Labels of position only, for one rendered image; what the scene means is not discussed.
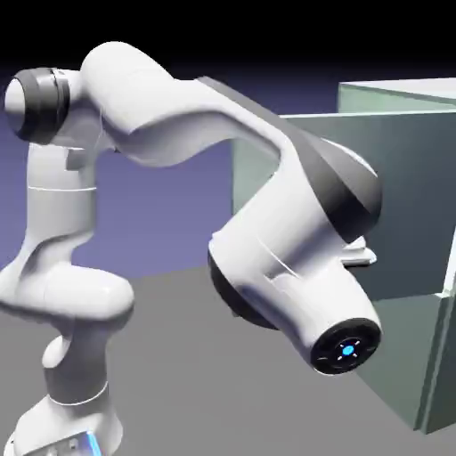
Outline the pale green cabinet door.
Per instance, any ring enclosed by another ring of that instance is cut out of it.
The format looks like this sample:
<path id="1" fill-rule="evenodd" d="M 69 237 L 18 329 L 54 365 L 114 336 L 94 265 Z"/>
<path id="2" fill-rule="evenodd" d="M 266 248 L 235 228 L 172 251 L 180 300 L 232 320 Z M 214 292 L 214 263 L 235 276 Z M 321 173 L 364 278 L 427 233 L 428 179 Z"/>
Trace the pale green cabinet door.
<path id="1" fill-rule="evenodd" d="M 452 289 L 456 277 L 456 110 L 288 115 L 362 156 L 383 185 L 367 236 L 377 255 L 354 274 L 373 300 Z"/>

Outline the pale green cabinet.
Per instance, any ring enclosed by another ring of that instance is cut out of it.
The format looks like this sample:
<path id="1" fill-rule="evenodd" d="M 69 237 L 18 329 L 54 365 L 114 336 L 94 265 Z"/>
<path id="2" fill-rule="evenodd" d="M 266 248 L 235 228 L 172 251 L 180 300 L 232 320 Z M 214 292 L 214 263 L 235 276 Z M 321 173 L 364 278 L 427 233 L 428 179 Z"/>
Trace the pale green cabinet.
<path id="1" fill-rule="evenodd" d="M 345 82 L 338 110 L 456 110 L 456 77 Z M 374 302 L 385 340 L 360 376 L 411 428 L 456 428 L 456 277 L 448 291 Z"/>

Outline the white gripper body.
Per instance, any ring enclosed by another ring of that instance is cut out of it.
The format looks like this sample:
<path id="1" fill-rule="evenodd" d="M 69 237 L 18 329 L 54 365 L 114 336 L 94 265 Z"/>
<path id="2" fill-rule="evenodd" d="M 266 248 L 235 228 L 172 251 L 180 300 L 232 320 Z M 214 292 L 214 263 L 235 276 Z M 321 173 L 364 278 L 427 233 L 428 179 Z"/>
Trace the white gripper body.
<path id="1" fill-rule="evenodd" d="M 377 262 L 377 256 L 361 236 L 343 248 L 340 261 L 344 266 L 369 266 Z"/>

